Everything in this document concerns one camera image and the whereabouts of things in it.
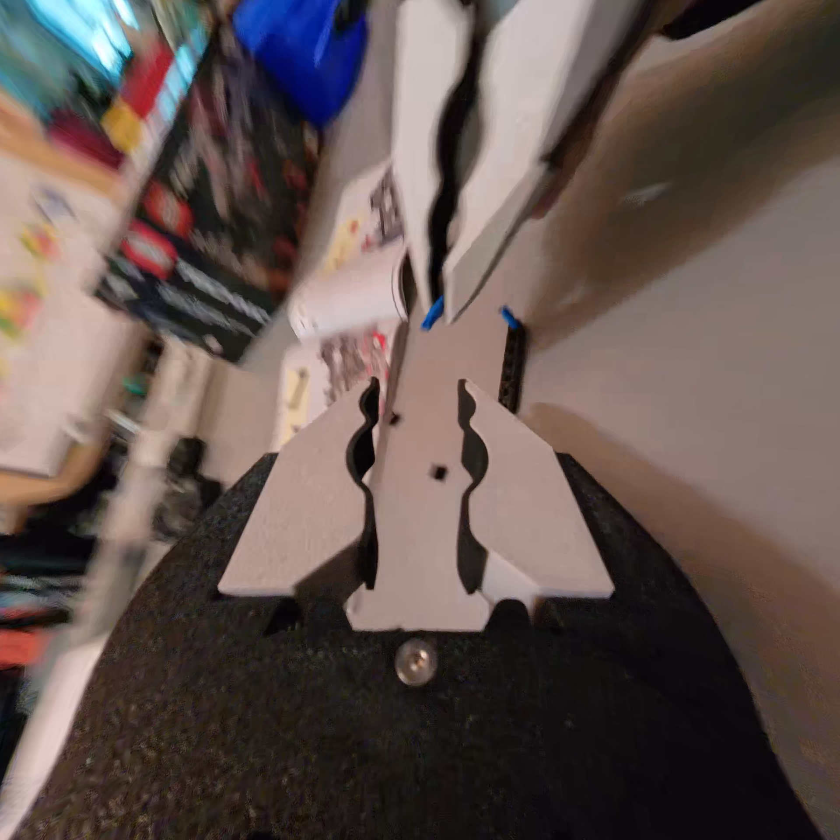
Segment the black toy beam with holes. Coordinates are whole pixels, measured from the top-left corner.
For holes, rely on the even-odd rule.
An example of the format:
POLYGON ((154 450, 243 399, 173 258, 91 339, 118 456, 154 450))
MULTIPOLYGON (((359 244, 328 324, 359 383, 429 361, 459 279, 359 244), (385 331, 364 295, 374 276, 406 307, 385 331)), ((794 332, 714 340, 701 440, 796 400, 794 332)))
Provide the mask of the black toy beam with holes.
POLYGON ((498 402, 512 414, 517 414, 521 403, 524 370, 529 351, 529 331, 518 322, 507 328, 502 356, 498 402))

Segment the black toy box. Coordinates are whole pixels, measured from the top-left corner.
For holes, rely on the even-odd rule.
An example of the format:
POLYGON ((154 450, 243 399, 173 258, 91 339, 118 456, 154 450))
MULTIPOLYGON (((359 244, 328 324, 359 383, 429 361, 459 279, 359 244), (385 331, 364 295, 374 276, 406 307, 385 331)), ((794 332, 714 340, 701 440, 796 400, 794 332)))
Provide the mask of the black toy box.
POLYGON ((291 288, 321 141, 222 25, 94 297, 240 362, 291 288))

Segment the grey desk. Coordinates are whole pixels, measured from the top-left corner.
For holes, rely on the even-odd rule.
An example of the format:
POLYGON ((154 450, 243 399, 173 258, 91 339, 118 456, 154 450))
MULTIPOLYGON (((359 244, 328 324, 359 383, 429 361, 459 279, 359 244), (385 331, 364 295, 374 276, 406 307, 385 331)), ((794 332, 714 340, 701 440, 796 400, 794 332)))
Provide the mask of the grey desk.
POLYGON ((838 2, 650 40, 474 306, 409 339, 358 626, 487 616, 455 566, 457 382, 491 390, 507 303, 523 422, 679 562, 838 838, 838 198, 838 2))

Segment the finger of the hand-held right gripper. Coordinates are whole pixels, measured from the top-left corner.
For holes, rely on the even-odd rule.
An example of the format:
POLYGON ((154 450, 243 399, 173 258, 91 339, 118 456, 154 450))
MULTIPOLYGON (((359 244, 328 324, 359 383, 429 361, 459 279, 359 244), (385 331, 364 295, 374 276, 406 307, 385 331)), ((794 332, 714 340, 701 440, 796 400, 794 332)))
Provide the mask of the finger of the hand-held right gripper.
POLYGON ((479 139, 455 189, 443 261, 444 319, 475 301, 533 208, 559 180, 599 94, 621 73, 655 10, 641 1, 516 2, 479 63, 479 139))
POLYGON ((392 162, 417 295, 464 310, 455 249, 478 218, 484 3, 404 2, 396 34, 392 162))

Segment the blue storage bin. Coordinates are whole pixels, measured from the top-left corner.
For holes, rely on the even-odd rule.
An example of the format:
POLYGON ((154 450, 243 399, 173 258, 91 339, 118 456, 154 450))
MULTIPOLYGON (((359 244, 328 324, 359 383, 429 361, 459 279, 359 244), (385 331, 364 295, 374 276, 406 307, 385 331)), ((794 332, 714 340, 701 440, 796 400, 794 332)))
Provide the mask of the blue storage bin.
POLYGON ((322 130, 350 99, 368 43, 367 1, 244 1, 241 45, 301 115, 322 130))

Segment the white paper bag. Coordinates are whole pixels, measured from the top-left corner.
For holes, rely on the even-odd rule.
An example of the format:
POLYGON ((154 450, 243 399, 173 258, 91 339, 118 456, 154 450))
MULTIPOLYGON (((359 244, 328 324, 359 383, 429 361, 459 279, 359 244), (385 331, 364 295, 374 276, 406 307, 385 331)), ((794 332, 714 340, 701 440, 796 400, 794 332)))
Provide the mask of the white paper bag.
POLYGON ((403 216, 392 163, 363 171, 341 195, 321 268, 339 270, 362 256, 404 239, 403 216))

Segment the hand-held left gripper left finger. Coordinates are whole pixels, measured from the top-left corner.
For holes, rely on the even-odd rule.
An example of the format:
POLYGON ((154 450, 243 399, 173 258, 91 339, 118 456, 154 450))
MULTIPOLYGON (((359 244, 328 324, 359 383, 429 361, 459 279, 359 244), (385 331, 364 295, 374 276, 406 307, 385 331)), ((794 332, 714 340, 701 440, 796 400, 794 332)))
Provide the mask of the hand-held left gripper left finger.
POLYGON ((217 589, 232 597, 349 599, 372 590, 380 383, 355 385, 283 445, 217 589))

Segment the instruction booklet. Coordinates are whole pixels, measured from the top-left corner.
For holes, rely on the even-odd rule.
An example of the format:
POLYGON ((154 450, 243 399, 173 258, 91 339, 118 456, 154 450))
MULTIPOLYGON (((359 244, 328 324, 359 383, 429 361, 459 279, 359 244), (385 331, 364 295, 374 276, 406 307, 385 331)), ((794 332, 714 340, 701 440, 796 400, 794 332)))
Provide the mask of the instruction booklet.
POLYGON ((405 256, 401 244, 379 248, 308 278, 293 298, 289 321, 297 343, 280 366, 271 450, 372 377, 380 384, 384 416, 407 320, 405 256))

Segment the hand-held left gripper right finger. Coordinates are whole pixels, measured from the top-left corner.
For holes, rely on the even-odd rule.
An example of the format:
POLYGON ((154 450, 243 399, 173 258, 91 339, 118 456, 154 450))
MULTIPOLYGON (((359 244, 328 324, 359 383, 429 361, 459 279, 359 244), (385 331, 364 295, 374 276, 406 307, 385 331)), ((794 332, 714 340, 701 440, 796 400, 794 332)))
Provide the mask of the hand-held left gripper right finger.
POLYGON ((615 585, 557 453, 474 382, 458 382, 461 464, 456 564, 469 595, 518 601, 607 600, 615 585))

